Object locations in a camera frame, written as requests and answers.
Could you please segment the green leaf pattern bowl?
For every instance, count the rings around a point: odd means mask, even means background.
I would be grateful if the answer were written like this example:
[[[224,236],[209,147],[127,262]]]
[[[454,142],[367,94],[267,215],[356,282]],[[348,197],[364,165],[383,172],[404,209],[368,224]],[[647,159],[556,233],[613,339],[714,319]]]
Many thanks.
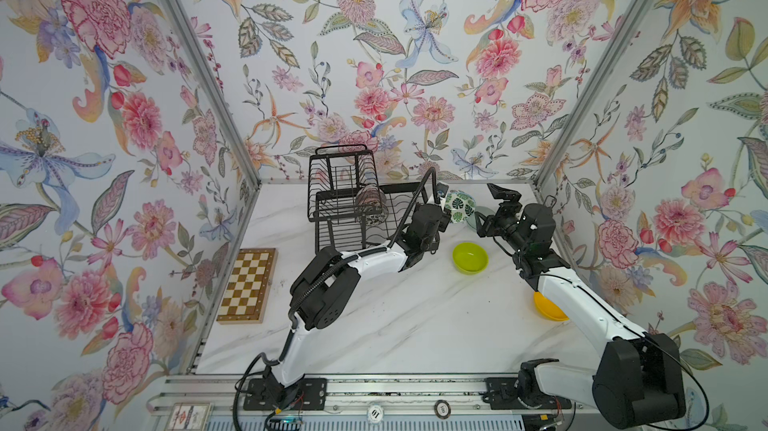
[[[464,191],[449,191],[445,197],[444,210],[452,223],[462,223],[474,218],[476,202]]]

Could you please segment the lime green bowl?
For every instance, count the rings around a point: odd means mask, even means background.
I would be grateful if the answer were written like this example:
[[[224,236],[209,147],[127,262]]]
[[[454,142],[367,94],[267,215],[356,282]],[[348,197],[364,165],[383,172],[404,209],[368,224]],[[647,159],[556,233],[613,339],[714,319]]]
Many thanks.
[[[486,250],[473,242],[462,242],[452,250],[454,268],[465,275],[475,275],[483,272],[489,263]]]

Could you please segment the pink striped bowl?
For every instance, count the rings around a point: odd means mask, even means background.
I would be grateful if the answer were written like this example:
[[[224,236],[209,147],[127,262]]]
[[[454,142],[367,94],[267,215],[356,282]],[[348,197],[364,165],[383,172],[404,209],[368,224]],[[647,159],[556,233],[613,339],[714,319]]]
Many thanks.
[[[385,197],[383,192],[375,184],[369,184],[361,187],[354,198],[354,204],[359,211],[360,207],[365,203],[381,202],[384,204],[384,201]]]

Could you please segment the black wire dish rack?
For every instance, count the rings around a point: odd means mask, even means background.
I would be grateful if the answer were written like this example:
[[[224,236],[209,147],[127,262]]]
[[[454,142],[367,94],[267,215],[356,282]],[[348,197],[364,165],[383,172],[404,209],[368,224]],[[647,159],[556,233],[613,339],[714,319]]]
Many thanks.
[[[385,244],[417,206],[432,197],[443,200],[447,192],[435,177],[424,185],[381,183],[374,153],[364,144],[321,146],[309,157],[307,218],[314,226],[315,250]]]

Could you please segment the black white patterned bowl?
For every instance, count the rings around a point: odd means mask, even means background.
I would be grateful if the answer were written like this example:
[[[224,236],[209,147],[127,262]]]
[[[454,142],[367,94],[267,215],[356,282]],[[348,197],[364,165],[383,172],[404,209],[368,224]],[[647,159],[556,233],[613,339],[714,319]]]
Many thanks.
[[[381,202],[365,203],[360,207],[361,216],[368,227],[384,224],[388,220],[389,211]]]

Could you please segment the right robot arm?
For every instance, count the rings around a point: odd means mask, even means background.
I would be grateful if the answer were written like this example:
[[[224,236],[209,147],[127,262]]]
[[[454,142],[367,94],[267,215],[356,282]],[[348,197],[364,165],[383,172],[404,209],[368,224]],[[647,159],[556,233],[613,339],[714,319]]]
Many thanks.
[[[556,223],[542,204],[503,202],[476,213],[476,231],[512,258],[520,277],[554,303],[599,356],[594,369],[542,358],[522,363],[514,395],[528,406],[565,398],[596,408],[617,429],[674,420],[687,410],[679,351],[665,334],[649,335],[587,286],[552,247]]]

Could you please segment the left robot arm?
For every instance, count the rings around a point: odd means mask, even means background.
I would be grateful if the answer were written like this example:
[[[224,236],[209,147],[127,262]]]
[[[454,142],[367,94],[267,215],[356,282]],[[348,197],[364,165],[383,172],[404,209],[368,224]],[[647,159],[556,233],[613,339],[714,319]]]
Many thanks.
[[[289,334],[279,357],[266,364],[263,378],[280,389],[296,385],[306,373],[308,338],[333,324],[362,281],[396,274],[439,248],[450,214],[434,203],[417,205],[411,221],[389,242],[356,252],[322,248],[291,286]]]

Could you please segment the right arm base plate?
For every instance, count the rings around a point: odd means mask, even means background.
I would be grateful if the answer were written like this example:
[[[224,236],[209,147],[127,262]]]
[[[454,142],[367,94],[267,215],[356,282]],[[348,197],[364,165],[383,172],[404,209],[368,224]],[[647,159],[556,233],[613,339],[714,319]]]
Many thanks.
[[[533,410],[541,407],[540,403],[526,401],[522,397],[516,377],[488,377],[485,386],[486,390],[481,394],[482,401],[494,411]]]

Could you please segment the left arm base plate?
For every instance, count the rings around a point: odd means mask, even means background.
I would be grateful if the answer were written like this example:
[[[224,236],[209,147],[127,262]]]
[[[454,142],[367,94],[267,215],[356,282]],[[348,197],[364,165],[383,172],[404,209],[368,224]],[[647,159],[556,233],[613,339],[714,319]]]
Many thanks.
[[[245,411],[323,411],[328,380],[302,378],[288,387],[275,378],[253,378],[244,392]]]

